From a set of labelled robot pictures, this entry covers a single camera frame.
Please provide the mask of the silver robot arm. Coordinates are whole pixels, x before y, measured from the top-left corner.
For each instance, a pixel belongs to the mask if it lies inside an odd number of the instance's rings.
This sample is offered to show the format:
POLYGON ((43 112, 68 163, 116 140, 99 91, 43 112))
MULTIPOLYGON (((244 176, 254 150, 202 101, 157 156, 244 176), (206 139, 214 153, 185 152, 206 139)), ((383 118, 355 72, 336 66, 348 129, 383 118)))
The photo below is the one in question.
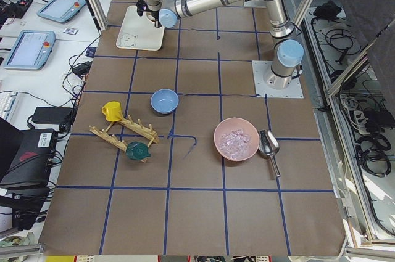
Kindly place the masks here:
MULTIPOLYGON (((137 14, 149 13, 155 26, 171 28, 183 18, 229 6, 238 1, 252 0, 138 0, 137 14)), ((283 0, 264 0, 271 25, 270 34, 275 43, 274 58, 270 68, 263 74, 265 83, 273 89, 287 88, 293 73, 300 66, 304 49, 295 40, 296 24, 288 17, 283 0)))

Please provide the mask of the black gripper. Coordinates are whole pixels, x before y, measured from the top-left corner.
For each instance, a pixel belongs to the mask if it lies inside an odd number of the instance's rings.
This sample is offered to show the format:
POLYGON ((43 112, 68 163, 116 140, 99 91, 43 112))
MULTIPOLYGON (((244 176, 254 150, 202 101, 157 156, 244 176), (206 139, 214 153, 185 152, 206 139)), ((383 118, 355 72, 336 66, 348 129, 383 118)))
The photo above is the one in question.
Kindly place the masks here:
POLYGON ((148 3, 146 3, 145 11, 147 13, 148 19, 154 23, 154 26, 155 27, 159 27, 160 26, 160 22, 159 22, 159 11, 160 11, 160 8, 159 7, 150 6, 148 3))

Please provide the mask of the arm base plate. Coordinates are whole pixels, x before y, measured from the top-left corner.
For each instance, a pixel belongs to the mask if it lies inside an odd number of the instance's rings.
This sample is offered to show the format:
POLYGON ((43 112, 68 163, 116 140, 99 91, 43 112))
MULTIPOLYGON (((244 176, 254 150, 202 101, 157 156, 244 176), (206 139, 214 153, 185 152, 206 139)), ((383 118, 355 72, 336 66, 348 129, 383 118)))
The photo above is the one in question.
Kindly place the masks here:
POLYGON ((303 99, 300 78, 296 71, 288 77, 279 77, 272 72, 272 61, 252 61, 252 72, 257 97, 303 99))

